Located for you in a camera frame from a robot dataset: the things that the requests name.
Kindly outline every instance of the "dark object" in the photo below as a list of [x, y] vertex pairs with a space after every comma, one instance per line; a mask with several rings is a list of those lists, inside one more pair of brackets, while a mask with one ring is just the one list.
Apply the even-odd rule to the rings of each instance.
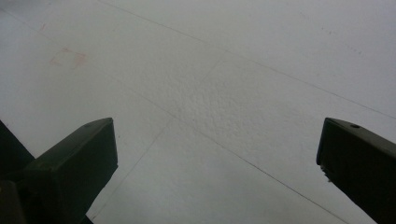
[[82, 126], [35, 161], [6, 126], [0, 128], [6, 135], [0, 146], [8, 146], [0, 148], [1, 179], [7, 180], [0, 182], [0, 199], [6, 199], [0, 207], [19, 218], [0, 210], [0, 223], [91, 223], [85, 213], [118, 167], [113, 120]]
[[317, 164], [367, 215], [396, 223], [396, 145], [356, 124], [325, 119]]

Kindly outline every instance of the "white surface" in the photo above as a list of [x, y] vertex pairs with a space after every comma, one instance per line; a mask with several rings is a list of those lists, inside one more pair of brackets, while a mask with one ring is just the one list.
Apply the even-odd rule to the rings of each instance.
[[0, 0], [0, 119], [115, 120], [95, 223], [374, 223], [315, 158], [326, 117], [396, 142], [396, 4], [344, 2]]

